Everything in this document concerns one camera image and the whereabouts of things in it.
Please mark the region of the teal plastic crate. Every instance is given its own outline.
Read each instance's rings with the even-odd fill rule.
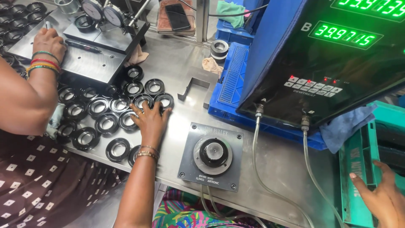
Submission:
[[[353,228],[376,228],[378,220],[368,210],[350,180],[353,172],[373,191],[381,182],[382,172],[372,161],[380,161],[377,125],[405,134],[405,109],[376,101],[375,121],[350,137],[339,151],[343,221]],[[396,175],[396,185],[405,194],[405,178]]]

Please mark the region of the cloth rag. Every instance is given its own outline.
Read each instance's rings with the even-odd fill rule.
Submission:
[[[131,65],[136,65],[140,62],[143,62],[146,60],[146,58],[148,58],[149,53],[146,52],[142,52],[142,48],[141,46],[138,44],[134,50],[134,52],[132,52],[131,58],[128,60],[128,62],[126,62],[124,64],[125,67],[129,67]]]
[[[224,70],[224,68],[219,66],[212,57],[205,58],[202,60],[202,68],[206,71],[218,74],[219,77],[221,76],[222,71]]]
[[[218,1],[217,5],[217,14],[219,15],[230,15],[230,14],[239,14],[244,13],[245,7],[237,5],[233,2],[228,3],[225,1]],[[229,22],[233,28],[241,28],[245,23],[243,16],[236,16],[236,17],[218,17],[224,21]]]
[[[328,149],[335,154],[350,136],[375,119],[373,111],[376,108],[376,104],[360,107],[334,118],[329,124],[320,126],[321,136]]]
[[[51,120],[48,123],[45,134],[51,137],[53,140],[56,139],[56,132],[58,131],[60,119],[62,118],[64,108],[65,108],[64,104],[58,103],[55,111],[52,114]]]

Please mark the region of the green bangle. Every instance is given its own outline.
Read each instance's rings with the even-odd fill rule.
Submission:
[[[32,54],[32,58],[31,58],[31,59],[34,59],[34,57],[35,57],[37,54],[47,54],[47,55],[50,55],[50,56],[54,57],[54,58],[56,59],[56,61],[58,62],[58,65],[60,66],[60,62],[59,62],[58,58],[57,58],[56,56],[54,56],[52,53],[45,52],[45,51],[35,52],[34,54]]]
[[[49,67],[49,66],[43,66],[43,65],[34,66],[34,67],[30,68],[30,70],[27,72],[27,73],[28,73],[28,78],[30,78],[30,73],[31,73],[31,71],[32,71],[33,69],[37,69],[37,68],[46,68],[46,69],[50,69],[50,70],[52,70],[53,72],[55,72],[56,81],[59,79],[59,72],[58,72],[57,70],[55,70],[55,69],[54,69],[54,68],[52,68],[52,67]]]

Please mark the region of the blue plastic crate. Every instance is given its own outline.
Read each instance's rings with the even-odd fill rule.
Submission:
[[[237,5],[244,5],[243,0],[225,0],[225,2],[233,2]],[[254,38],[254,35],[252,35],[251,32],[251,27],[249,27],[248,30],[244,28],[233,28],[229,22],[219,19],[217,23],[217,33],[215,34],[215,38],[224,40],[227,43],[236,42],[244,45],[251,45]]]
[[[248,54],[249,46],[231,43],[228,56],[225,60],[224,71],[222,72],[220,81],[214,88],[209,102],[208,113],[231,122],[255,128],[256,120],[235,111],[239,105],[242,93]],[[302,131],[281,129],[264,123],[260,124],[260,130],[301,144],[303,143]],[[308,137],[308,146],[320,151],[327,148],[319,132]]]

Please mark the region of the clear tube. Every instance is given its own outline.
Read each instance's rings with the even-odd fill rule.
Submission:
[[[308,142],[307,142],[307,131],[303,131],[304,132],[304,155],[305,155],[305,164],[307,165],[307,170],[309,172],[309,175],[313,181],[313,183],[315,184],[316,188],[318,188],[319,192],[321,193],[321,195],[324,197],[324,199],[326,200],[326,202],[328,203],[328,205],[332,208],[333,213],[335,214],[337,221],[339,222],[339,225],[341,228],[344,228],[343,225],[343,221],[342,218],[340,218],[339,213],[337,212],[337,210],[335,209],[335,207],[333,206],[333,204],[330,202],[330,200],[328,199],[328,197],[326,196],[326,194],[324,193],[324,191],[322,190],[321,186],[319,186],[318,182],[315,179],[315,176],[312,173],[312,169],[311,169],[311,164],[309,163],[309,155],[308,155]]]
[[[218,216],[213,215],[213,214],[211,213],[211,211],[208,209],[207,204],[205,204],[204,192],[203,192],[203,186],[202,186],[202,185],[200,186],[200,194],[201,194],[202,206],[204,207],[204,210],[208,213],[208,216],[209,216],[209,217],[211,217],[211,218],[213,218],[213,219],[217,219],[217,220],[222,220],[222,221],[226,221],[226,220],[232,221],[232,220],[235,220],[235,219],[240,219],[240,218],[249,217],[249,218],[253,218],[254,220],[256,220],[263,228],[267,228],[267,226],[263,223],[263,221],[261,221],[258,217],[253,216],[253,215],[249,215],[249,214],[236,215],[236,216],[231,216],[231,217],[218,217]]]
[[[275,195],[278,199],[283,200],[283,201],[285,201],[285,202],[287,202],[287,203],[289,203],[289,204],[295,206],[296,208],[298,208],[298,210],[300,210],[301,213],[302,213],[302,214],[305,216],[305,218],[308,220],[309,225],[311,226],[311,228],[314,228],[313,222],[312,222],[311,218],[307,215],[307,213],[306,213],[300,206],[298,206],[298,204],[296,204],[294,201],[292,201],[292,200],[286,198],[285,196],[280,195],[280,194],[278,194],[277,192],[271,190],[271,189],[268,188],[268,187],[263,183],[263,181],[260,179],[259,174],[258,174],[258,172],[257,172],[257,168],[256,168],[256,144],[257,144],[257,137],[258,137],[258,135],[259,135],[259,126],[260,126],[260,116],[258,116],[258,117],[256,118],[256,128],[255,128],[255,131],[254,131],[253,148],[252,148],[252,150],[253,150],[253,153],[252,153],[252,155],[253,155],[253,170],[254,170],[256,179],[258,180],[258,182],[260,183],[260,185],[261,185],[264,189],[266,189],[268,192],[270,192],[270,193],[272,193],[273,195]]]

